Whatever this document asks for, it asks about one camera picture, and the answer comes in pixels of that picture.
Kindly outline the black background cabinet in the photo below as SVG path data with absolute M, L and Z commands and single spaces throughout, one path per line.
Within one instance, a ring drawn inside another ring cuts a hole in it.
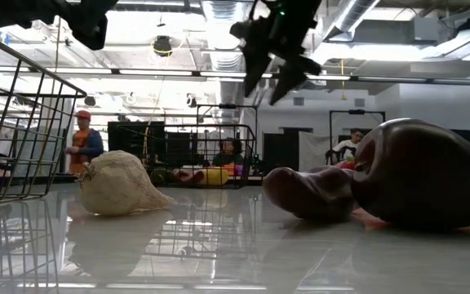
M 135 155 L 149 174 L 164 166 L 166 152 L 164 122 L 109 122 L 109 151 Z

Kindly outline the white garlic bulb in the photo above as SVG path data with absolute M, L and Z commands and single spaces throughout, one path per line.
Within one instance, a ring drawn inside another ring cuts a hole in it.
M 81 204 L 97 215 L 124 216 L 166 209 L 175 203 L 153 185 L 141 160 L 122 150 L 84 163 L 77 183 Z

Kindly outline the green cucumber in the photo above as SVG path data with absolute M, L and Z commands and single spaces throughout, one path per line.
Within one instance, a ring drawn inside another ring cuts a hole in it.
M 164 167 L 155 167 L 149 177 L 154 185 L 168 185 L 173 181 L 171 170 Z

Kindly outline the black hanging dome device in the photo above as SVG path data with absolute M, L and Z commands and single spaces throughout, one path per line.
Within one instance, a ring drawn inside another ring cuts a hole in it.
M 169 57 L 172 52 L 171 38 L 166 35 L 158 35 L 153 41 L 153 52 L 160 57 Z

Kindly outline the long ceiling light bar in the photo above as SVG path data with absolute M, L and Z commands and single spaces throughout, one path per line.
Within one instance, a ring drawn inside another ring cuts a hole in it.
M 243 72 L 226 71 L 196 71 L 196 70 L 158 70 L 158 69 L 91 69 L 91 68 L 46 68 L 52 74 L 67 74 L 83 77 L 111 75 L 161 78 L 220 78 L 230 82 L 240 82 L 246 74 Z M 374 82 L 374 83 L 404 83 L 432 84 L 470 87 L 470 78 L 420 78 L 420 77 L 384 77 L 343 74 L 307 75 L 309 81 L 324 82 Z

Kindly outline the person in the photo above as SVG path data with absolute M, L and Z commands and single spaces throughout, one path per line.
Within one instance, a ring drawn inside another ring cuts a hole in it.
M 86 163 L 90 163 L 93 158 L 99 157 L 104 152 L 100 133 L 90 127 L 91 113 L 79 110 L 75 117 L 78 130 L 73 135 L 72 145 L 65 150 L 70 158 L 69 173 L 73 175 L 82 172 Z
M 242 143 L 235 138 L 226 138 L 220 143 L 220 152 L 214 156 L 213 165 L 222 167 L 229 164 L 242 165 Z
M 326 159 L 331 164 L 342 161 L 353 161 L 358 145 L 361 143 L 364 133 L 361 129 L 354 128 L 350 131 L 350 138 L 340 141 L 336 146 L 326 152 Z

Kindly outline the dark purple eggplant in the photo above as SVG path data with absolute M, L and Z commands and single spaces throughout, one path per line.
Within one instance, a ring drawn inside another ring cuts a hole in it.
M 351 191 L 353 171 L 323 166 L 308 172 L 277 167 L 262 181 L 271 203 L 308 221 L 340 222 L 355 206 Z

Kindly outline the yellow corn cob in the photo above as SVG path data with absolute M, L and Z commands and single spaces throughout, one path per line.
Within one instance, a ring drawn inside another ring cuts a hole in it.
M 199 185 L 221 186 L 229 180 L 228 171 L 220 167 L 201 169 L 200 172 L 202 178 L 198 181 Z

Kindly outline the red chili pepper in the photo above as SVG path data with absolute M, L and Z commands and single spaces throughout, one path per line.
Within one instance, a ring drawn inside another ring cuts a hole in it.
M 198 185 L 205 179 L 203 170 L 175 169 L 171 172 L 171 179 L 182 185 Z

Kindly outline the silver ribbed air duct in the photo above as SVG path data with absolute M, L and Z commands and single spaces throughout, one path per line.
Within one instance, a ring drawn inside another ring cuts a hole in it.
M 201 0 L 206 18 L 206 40 L 212 71 L 241 72 L 242 54 L 238 51 L 239 39 L 229 33 L 231 26 L 242 21 L 246 5 L 240 2 Z M 215 90 L 217 105 L 241 105 L 242 85 L 221 78 Z
M 379 0 L 322 0 L 308 57 L 324 70 L 328 61 L 351 58 L 357 27 L 378 3 Z

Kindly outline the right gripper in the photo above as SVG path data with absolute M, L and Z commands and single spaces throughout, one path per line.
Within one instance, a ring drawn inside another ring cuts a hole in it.
M 246 62 L 244 96 L 248 97 L 268 68 L 269 54 L 295 56 L 280 68 L 277 84 L 269 99 L 275 105 L 289 91 L 307 80 L 307 75 L 319 75 L 321 66 L 305 56 L 302 47 L 310 29 L 317 27 L 316 14 L 321 0 L 252 0 L 244 21 L 233 24 L 229 33 L 242 40 Z

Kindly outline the dark red round fruit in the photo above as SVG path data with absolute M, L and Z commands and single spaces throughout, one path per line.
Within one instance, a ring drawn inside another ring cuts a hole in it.
M 470 226 L 470 142 L 413 118 L 384 122 L 357 147 L 351 191 L 382 221 L 411 229 Z

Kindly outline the white hanging sheet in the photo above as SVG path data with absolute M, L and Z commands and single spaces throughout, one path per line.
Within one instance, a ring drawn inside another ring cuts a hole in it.
M 330 149 L 330 137 L 310 132 L 299 132 L 299 171 L 307 172 L 326 164 L 326 152 Z

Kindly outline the black background rig frame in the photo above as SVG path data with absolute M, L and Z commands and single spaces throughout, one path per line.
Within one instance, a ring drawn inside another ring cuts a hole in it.
M 326 152 L 326 163 L 329 163 L 330 165 L 333 165 L 334 162 L 334 157 L 340 158 L 341 154 L 335 153 L 333 150 L 333 114 L 349 114 L 349 115 L 365 115 L 369 114 L 373 118 L 375 117 L 376 114 L 379 114 L 382 117 L 382 121 L 379 122 L 385 123 L 387 121 L 386 119 L 386 113 L 384 111 L 369 111 L 369 110 L 364 110 L 364 109 L 349 109 L 349 110 L 330 110 L 329 111 L 329 135 L 330 135 L 330 149 Z
M 193 125 L 197 139 L 197 153 L 209 164 L 220 152 L 220 143 L 235 138 L 242 143 L 244 162 L 236 167 L 252 168 L 257 150 L 255 129 L 258 124 L 256 108 L 248 105 L 199 104 Z

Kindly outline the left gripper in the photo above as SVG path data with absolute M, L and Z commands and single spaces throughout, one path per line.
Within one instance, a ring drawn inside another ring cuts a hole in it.
M 104 47 L 108 25 L 106 13 L 118 0 L 80 0 L 68 7 L 66 0 L 0 0 L 0 28 L 19 25 L 29 28 L 33 21 L 51 24 L 64 19 L 73 36 L 91 50 Z

